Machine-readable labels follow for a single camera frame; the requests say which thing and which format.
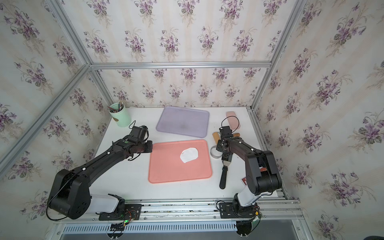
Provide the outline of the wooden dough roller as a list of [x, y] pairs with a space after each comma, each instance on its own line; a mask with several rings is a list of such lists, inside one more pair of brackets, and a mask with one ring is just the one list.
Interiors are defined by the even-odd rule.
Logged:
[[[213, 138], [214, 138], [214, 142], [215, 144], [217, 145], [218, 144], [218, 141], [221, 139], [221, 136], [220, 136], [220, 133], [219, 132], [214, 132], [212, 134]], [[233, 134], [233, 137], [240, 137], [240, 133], [235, 133]]]

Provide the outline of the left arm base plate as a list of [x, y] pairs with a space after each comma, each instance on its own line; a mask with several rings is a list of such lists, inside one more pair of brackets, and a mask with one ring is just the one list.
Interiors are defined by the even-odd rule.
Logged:
[[118, 195], [108, 194], [118, 201], [117, 206], [111, 213], [101, 212], [99, 221], [117, 221], [117, 220], [139, 220], [142, 205], [141, 204], [126, 204], [125, 199]]

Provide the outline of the black handled metal scraper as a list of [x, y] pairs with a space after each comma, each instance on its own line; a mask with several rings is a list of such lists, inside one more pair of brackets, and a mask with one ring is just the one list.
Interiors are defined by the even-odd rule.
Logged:
[[221, 180], [220, 180], [220, 189], [225, 189], [226, 188], [226, 182], [227, 182], [227, 173], [228, 173], [228, 168], [229, 165], [232, 162], [232, 154], [224, 154], [222, 155], [222, 163], [223, 163], [223, 168], [222, 168], [222, 175], [221, 175]]

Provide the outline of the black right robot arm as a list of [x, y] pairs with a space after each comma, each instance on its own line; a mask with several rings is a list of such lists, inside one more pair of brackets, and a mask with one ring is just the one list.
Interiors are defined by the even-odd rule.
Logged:
[[233, 155], [245, 163], [247, 187], [234, 197], [240, 207], [249, 207], [267, 193], [272, 194], [282, 187], [282, 179], [274, 154], [271, 151], [258, 150], [245, 143], [240, 137], [227, 137], [218, 140], [216, 150], [222, 153], [222, 175], [219, 187], [225, 189], [228, 166]]

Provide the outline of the pink plastic tray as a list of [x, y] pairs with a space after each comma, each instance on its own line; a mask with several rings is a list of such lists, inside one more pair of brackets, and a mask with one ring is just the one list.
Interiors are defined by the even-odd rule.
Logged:
[[[183, 163], [180, 154], [196, 148], [199, 157]], [[211, 159], [205, 140], [190, 140], [153, 144], [148, 180], [152, 184], [208, 179], [212, 176]]]

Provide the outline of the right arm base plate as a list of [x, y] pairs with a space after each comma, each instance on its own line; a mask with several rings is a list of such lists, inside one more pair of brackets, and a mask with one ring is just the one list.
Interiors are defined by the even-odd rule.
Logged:
[[258, 205], [242, 207], [238, 203], [224, 201], [217, 201], [215, 206], [221, 219], [251, 219], [257, 216], [260, 210]]

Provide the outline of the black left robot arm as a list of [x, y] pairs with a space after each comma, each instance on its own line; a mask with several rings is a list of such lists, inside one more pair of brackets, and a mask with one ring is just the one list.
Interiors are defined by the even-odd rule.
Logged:
[[102, 154], [73, 170], [59, 171], [51, 188], [47, 208], [72, 220], [78, 219], [91, 205], [90, 186], [106, 171], [135, 154], [151, 153], [153, 142], [120, 139]]

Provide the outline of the white dough piece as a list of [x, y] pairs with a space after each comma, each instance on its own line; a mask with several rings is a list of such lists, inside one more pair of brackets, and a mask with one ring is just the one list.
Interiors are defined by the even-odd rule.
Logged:
[[183, 163], [196, 160], [199, 157], [199, 151], [196, 148], [188, 148], [182, 151], [180, 159]]

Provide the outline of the metal ring cutter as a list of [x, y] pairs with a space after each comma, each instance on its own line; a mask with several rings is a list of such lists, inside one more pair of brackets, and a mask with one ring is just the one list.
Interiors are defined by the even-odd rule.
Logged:
[[220, 159], [223, 153], [217, 150], [217, 146], [212, 146], [210, 149], [210, 155], [214, 159]]

